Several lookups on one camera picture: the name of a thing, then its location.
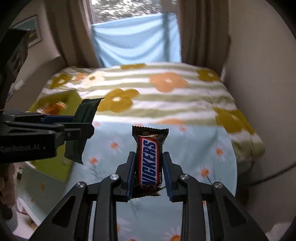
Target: cable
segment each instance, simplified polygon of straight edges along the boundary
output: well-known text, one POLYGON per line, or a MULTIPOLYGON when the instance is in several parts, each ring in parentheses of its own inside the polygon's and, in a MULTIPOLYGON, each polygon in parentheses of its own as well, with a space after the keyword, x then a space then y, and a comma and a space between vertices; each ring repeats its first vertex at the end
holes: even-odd
POLYGON ((283 170, 281 170, 281 171, 279 171, 279 172, 277 172, 277 173, 275 173, 275 174, 272 174, 272 175, 270 175, 270 176, 268 176, 268 177, 266 177, 266 178, 260 179, 260 180, 255 181, 255 182, 251 182, 251 183, 247 183, 247 184, 238 185, 238 186, 239 186, 239 187, 253 187, 253 186, 256 186, 256 185, 258 185, 258 184, 261 184, 261 183, 267 182, 267 181, 269 181, 269 180, 271 180, 271 179, 274 179, 274 178, 276 178, 276 177, 278 177, 278 176, 280 176, 280 175, 282 175, 282 174, 284 174, 284 173, 290 171, 290 170, 293 169, 294 167, 296 167, 296 162, 293 163, 292 165, 288 166, 287 168, 285 168, 285 169, 283 169, 283 170))

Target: hand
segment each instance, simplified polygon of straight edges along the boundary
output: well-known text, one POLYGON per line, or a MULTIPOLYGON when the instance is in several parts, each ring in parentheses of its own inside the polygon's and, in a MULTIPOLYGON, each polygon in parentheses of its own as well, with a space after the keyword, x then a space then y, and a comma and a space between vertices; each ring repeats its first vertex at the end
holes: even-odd
POLYGON ((0 202, 7 205, 8 208, 12 208, 15 205, 15 184, 13 181, 13 175, 15 173, 15 166, 13 163, 9 164, 8 168, 4 165, 0 165, 0 202))

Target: snickers bar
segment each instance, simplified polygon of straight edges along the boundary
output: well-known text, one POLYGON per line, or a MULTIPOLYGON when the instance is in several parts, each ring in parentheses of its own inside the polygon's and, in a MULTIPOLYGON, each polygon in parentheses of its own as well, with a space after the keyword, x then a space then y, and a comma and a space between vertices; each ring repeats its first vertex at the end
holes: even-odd
POLYGON ((133 126, 133 137, 137 142, 136 176, 132 197, 155 194, 162 183, 162 147, 168 129, 153 129, 133 126))

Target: floral blanket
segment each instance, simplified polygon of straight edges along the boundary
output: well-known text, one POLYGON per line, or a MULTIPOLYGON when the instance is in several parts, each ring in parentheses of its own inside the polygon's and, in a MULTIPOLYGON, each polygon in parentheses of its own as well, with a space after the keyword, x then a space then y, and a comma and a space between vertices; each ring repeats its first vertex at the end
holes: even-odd
MULTIPOLYGON (((163 151, 172 162, 180 165, 198 181, 212 184, 222 182, 234 195, 237 166, 231 141, 223 127, 149 124, 152 128, 169 128, 163 151)), ((41 223, 61 198, 79 181, 92 184, 102 181, 125 163, 130 151, 136 151, 132 124, 96 122, 94 135, 87 141, 82 161, 74 163, 67 182, 61 182, 26 168, 19 198, 24 200, 41 223)), ((119 241, 178 241, 182 203, 171 203, 166 189, 158 197, 135 198, 127 203, 117 202, 117 232, 119 241)), ((92 240, 95 208, 90 219, 89 240, 92 240)), ((206 237, 209 238, 208 216, 205 212, 206 237)))
POLYGON ((210 69, 169 62, 95 70, 68 67, 48 81, 40 97, 73 89, 82 98, 105 97, 95 122, 171 124, 180 130, 188 125, 223 126, 241 170, 265 152, 262 140, 210 69))

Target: striped blanket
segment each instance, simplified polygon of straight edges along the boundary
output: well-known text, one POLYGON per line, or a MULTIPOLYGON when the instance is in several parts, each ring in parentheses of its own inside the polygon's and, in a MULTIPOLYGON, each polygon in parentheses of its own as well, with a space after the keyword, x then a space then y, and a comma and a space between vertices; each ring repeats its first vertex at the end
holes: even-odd
POLYGON ((219 76, 212 70, 182 63, 150 63, 102 69, 68 67, 47 82, 38 98, 77 90, 80 97, 105 97, 94 124, 125 122, 222 125, 238 164, 261 156, 264 145, 219 76))

